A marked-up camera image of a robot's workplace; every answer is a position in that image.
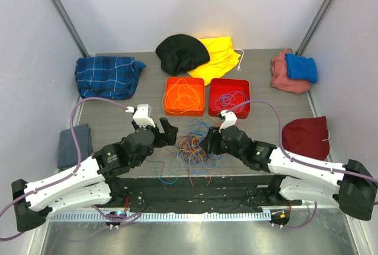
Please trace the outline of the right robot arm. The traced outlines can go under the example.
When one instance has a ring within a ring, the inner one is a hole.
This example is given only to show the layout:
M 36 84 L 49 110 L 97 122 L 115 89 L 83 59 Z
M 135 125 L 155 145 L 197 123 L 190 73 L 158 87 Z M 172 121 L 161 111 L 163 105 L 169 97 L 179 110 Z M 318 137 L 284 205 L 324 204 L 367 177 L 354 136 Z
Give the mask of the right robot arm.
M 280 183 L 266 191 L 272 204 L 311 201 L 339 208 L 358 220 L 372 218 L 377 181 L 359 161 L 342 164 L 306 158 L 254 141 L 237 126 L 211 127 L 200 146 L 211 155 L 231 155 L 254 171 L 281 175 Z

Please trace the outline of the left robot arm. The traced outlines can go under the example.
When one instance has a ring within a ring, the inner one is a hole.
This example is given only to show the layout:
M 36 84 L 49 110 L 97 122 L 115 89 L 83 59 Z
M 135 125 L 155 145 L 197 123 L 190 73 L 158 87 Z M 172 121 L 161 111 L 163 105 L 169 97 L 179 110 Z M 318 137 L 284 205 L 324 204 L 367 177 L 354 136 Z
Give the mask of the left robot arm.
M 132 122 L 135 131 L 120 142 L 104 146 L 79 166 L 66 169 L 48 178 L 12 183 L 17 230 L 33 230 L 46 219 L 67 211 L 90 205 L 110 204 L 120 207 L 126 193 L 117 183 L 118 177 L 141 166 L 155 148 L 176 143 L 178 128 L 162 117 L 163 132 L 158 126 L 139 126 Z

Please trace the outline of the orange plastic box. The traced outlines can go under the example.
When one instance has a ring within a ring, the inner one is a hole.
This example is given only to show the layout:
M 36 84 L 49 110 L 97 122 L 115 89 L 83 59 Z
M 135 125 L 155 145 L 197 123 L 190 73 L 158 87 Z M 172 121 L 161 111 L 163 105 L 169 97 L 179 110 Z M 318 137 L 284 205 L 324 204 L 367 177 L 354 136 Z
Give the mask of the orange plastic box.
M 168 116 L 202 116 L 205 110 L 204 80 L 194 77 L 167 78 L 162 106 Z

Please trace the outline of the red plastic box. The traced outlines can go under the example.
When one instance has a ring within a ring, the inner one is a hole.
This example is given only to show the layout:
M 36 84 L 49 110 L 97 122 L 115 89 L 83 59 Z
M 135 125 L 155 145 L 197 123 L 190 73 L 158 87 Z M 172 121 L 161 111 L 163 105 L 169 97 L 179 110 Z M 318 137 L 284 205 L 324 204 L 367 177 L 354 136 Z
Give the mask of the red plastic box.
M 214 78 L 210 83 L 208 114 L 216 117 L 250 99 L 250 83 L 241 79 Z

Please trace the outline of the black cloth hat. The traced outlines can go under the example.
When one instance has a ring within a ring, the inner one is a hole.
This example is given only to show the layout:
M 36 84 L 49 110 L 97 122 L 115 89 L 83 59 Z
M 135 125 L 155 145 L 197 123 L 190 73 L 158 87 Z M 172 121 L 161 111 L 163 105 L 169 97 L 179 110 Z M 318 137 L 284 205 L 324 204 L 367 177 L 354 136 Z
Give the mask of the black cloth hat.
M 161 61 L 161 69 L 172 76 L 194 70 L 210 61 L 206 46 L 186 34 L 169 36 L 157 46 L 155 53 Z

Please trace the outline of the yellow cloth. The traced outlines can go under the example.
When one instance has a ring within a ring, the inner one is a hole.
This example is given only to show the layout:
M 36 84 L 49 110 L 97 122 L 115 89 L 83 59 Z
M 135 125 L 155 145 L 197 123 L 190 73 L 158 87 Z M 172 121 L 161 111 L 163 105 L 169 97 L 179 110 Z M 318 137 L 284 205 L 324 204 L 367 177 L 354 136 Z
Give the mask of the yellow cloth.
M 244 51 L 239 49 L 241 54 L 235 52 L 231 37 L 200 38 L 200 41 L 206 47 L 210 61 L 188 71 L 191 77 L 203 79 L 204 85 L 207 86 L 212 79 L 222 78 L 235 67 L 240 71 Z

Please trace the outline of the pink cloth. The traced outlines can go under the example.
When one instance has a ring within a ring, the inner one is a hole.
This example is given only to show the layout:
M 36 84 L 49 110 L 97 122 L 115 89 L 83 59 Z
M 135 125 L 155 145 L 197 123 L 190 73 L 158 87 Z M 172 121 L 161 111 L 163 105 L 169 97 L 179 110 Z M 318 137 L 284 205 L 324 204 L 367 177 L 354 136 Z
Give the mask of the pink cloth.
M 311 84 L 306 80 L 293 80 L 288 77 L 287 63 L 285 60 L 286 54 L 291 54 L 290 49 L 281 51 L 271 61 L 272 81 L 271 86 L 278 90 L 301 94 L 310 90 Z

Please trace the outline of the blue plaid cloth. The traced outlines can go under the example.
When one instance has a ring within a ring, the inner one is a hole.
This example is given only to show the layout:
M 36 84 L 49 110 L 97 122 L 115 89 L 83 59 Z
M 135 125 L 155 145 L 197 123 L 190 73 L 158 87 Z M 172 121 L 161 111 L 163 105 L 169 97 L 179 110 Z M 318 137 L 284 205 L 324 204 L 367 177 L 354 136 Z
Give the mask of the blue plaid cloth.
M 136 92 L 145 63 L 134 57 L 97 56 L 76 62 L 75 79 L 81 98 L 130 99 Z

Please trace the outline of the dark red cloth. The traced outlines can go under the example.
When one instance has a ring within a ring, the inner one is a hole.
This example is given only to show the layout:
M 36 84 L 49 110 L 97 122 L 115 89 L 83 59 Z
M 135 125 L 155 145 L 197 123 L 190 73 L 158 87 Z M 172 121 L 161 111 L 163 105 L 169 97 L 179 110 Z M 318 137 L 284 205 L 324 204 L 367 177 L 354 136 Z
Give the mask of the dark red cloth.
M 327 118 L 296 119 L 282 129 L 282 144 L 286 151 L 324 161 L 330 152 Z

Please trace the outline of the grey cloth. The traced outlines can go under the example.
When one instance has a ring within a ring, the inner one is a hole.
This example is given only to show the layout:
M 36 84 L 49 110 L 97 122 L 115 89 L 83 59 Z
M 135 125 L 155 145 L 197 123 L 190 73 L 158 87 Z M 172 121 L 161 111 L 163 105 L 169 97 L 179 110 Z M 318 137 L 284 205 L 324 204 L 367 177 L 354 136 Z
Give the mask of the grey cloth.
M 81 124 L 74 127 L 74 132 L 79 143 L 83 161 L 93 153 L 91 128 L 88 124 Z M 64 130 L 60 133 L 58 144 L 57 169 L 67 169 L 76 166 L 77 159 L 77 150 L 71 130 Z

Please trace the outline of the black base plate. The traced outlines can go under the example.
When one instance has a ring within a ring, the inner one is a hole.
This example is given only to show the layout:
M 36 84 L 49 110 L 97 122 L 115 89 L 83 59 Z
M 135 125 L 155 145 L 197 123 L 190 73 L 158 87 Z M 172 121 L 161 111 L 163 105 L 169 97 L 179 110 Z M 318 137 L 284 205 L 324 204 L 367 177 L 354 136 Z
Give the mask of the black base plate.
M 53 201 L 57 213 L 95 205 L 127 204 L 142 213 L 247 213 L 267 207 L 300 206 L 305 202 L 336 207 L 341 182 L 319 184 L 283 175 L 198 176 L 194 178 L 116 178 L 88 185 Z

